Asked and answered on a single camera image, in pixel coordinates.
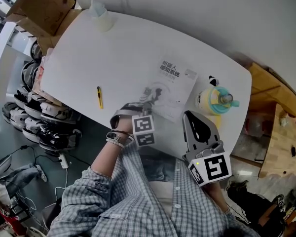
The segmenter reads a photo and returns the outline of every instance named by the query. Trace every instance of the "checkered shirt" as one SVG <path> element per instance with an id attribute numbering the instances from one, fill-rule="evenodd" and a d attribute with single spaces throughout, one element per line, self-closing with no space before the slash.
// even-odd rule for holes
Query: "checkered shirt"
<path id="1" fill-rule="evenodd" d="M 220 237 L 227 228 L 258 234 L 224 214 L 199 188 L 185 164 L 176 160 L 172 216 L 152 191 L 134 143 L 117 159 L 112 178 L 90 168 L 63 193 L 62 210 L 48 237 Z"/>

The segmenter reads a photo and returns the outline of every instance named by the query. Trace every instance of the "shoe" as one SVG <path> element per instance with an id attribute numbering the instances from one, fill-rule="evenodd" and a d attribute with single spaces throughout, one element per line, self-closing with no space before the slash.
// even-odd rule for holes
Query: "shoe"
<path id="1" fill-rule="evenodd" d="M 41 168 L 41 166 L 39 165 L 36 165 L 35 168 L 37 168 L 39 170 L 39 173 L 40 173 L 40 178 L 41 180 L 43 180 L 44 182 L 47 182 L 47 176 L 45 175 L 43 169 Z"/>
<path id="2" fill-rule="evenodd" d="M 246 189 L 248 182 L 249 182 L 248 180 L 245 180 L 242 183 L 237 183 L 237 182 L 230 181 L 228 187 L 226 188 L 226 190 L 228 191 L 228 189 L 230 187 L 236 188 L 236 191 L 239 191 L 240 189 L 243 189 L 243 188 Z"/>

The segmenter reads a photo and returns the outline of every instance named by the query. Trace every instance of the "power strip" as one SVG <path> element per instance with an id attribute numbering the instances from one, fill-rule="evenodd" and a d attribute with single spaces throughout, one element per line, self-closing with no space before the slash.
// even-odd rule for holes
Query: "power strip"
<path id="1" fill-rule="evenodd" d="M 58 159 L 61 161 L 60 164 L 62 168 L 69 168 L 69 165 L 67 163 L 67 160 L 64 154 L 60 153 Z"/>

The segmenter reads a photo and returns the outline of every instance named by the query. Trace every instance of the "book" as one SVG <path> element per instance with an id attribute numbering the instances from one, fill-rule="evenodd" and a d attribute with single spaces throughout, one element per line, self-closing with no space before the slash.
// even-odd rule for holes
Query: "book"
<path id="1" fill-rule="evenodd" d="M 192 92 L 197 72 L 177 57 L 164 56 L 152 70 L 140 102 L 150 102 L 154 113 L 177 122 Z"/>

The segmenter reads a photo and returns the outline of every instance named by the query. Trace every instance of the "wire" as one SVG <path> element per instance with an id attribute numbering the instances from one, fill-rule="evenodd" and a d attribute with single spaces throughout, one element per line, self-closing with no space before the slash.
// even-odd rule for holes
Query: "wire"
<path id="1" fill-rule="evenodd" d="M 13 183 L 13 182 L 10 182 L 10 181 L 8 181 L 8 180 L 0 180 L 0 182 L 2 182 L 2 181 L 4 181 L 4 186 L 6 186 L 6 184 L 5 184 L 6 182 L 9 182 L 9 183 L 15 185 L 15 186 L 20 190 L 20 187 L 19 187 L 17 184 L 15 184 L 15 183 Z"/>
<path id="2" fill-rule="evenodd" d="M 28 148 L 31 148 L 33 150 L 33 155 L 34 155 L 34 160 L 36 159 L 36 155 L 35 155 L 35 149 L 31 146 L 28 146 Z"/>
<path id="3" fill-rule="evenodd" d="M 36 165 L 36 161 L 37 161 L 37 159 L 38 159 L 39 157 L 45 157 L 45 158 L 51 160 L 52 162 L 61 162 L 61 160 L 53 160 L 53 159 L 49 158 L 48 156 L 39 155 L 39 156 L 36 156 L 36 157 L 35 157 L 34 165 Z"/>
<path id="4" fill-rule="evenodd" d="M 49 208 L 49 207 L 51 207 L 51 206 L 53 206 L 53 205 L 55 205 L 55 204 L 56 204 L 56 203 L 52 203 L 52 204 L 46 206 L 44 209 Z"/>
<path id="5" fill-rule="evenodd" d="M 35 220 L 35 222 L 40 226 L 40 227 L 42 227 L 44 230 L 46 230 L 47 232 L 49 231 L 46 227 L 44 227 L 42 224 L 41 224 L 41 222 L 39 221 L 39 219 L 37 218 L 37 217 L 35 217 L 34 216 L 34 214 L 32 213 L 32 210 L 34 210 L 34 211 L 36 211 L 37 210 L 37 207 L 36 207 L 36 205 L 35 205 L 35 203 L 33 202 L 33 200 L 31 200 L 30 198 L 28 198 L 28 197 L 24 197 L 24 196 L 22 196 L 21 194 L 20 194 L 20 192 L 19 193 L 17 193 L 21 198 L 23 198 L 23 199 L 28 199 L 29 201 L 31 201 L 32 203 L 33 203 L 33 205 L 35 206 L 35 208 L 33 208 L 33 207 L 30 207 L 30 210 L 29 210 L 29 213 L 31 214 L 31 216 L 34 218 L 34 220 Z"/>
<path id="6" fill-rule="evenodd" d="M 27 148 L 32 148 L 32 150 L 33 150 L 33 154 L 34 154 L 34 158 L 35 158 L 35 150 L 34 150 L 34 148 L 31 147 L 31 146 L 28 146 L 28 145 L 23 145 L 23 146 L 19 147 L 17 150 L 14 150 L 12 153 L 10 153 L 10 154 L 8 154 L 8 155 L 2 157 L 2 158 L 0 159 L 0 161 L 1 161 L 2 159 L 6 158 L 7 156 L 11 156 L 11 155 L 13 155 L 15 152 L 17 152 L 17 151 L 19 151 L 19 150 L 24 150 L 24 149 L 27 149 Z"/>
<path id="7" fill-rule="evenodd" d="M 250 223 L 247 219 L 245 219 L 244 217 L 242 217 L 234 208 L 232 208 L 227 202 L 226 202 L 226 204 L 229 206 L 229 208 L 233 209 L 245 222 L 247 222 L 247 224 Z"/>
<path id="8" fill-rule="evenodd" d="M 47 154 L 47 155 L 49 155 L 51 157 L 57 157 L 58 158 L 60 156 L 59 153 L 54 152 L 54 151 L 50 151 L 50 150 L 45 150 L 44 152 L 45 152 L 45 154 Z"/>
<path id="9" fill-rule="evenodd" d="M 65 184 L 65 187 L 56 187 L 55 188 L 55 196 L 56 196 L 56 201 L 58 200 L 58 197 L 57 197 L 57 189 L 65 189 L 67 188 L 67 183 L 68 183 L 68 169 L 66 168 L 66 184 Z"/>
<path id="10" fill-rule="evenodd" d="M 86 161 L 83 161 L 83 160 L 79 159 L 79 158 L 76 157 L 76 156 L 73 156 L 73 155 L 71 155 L 71 154 L 69 154 L 69 153 L 66 153 L 66 155 L 71 156 L 72 158 L 75 158 L 76 160 L 78 160 L 78 161 L 80 161 L 80 162 L 82 162 L 82 163 L 84 163 L 84 164 L 87 164 L 88 166 L 91 166 L 89 163 L 87 163 Z"/>

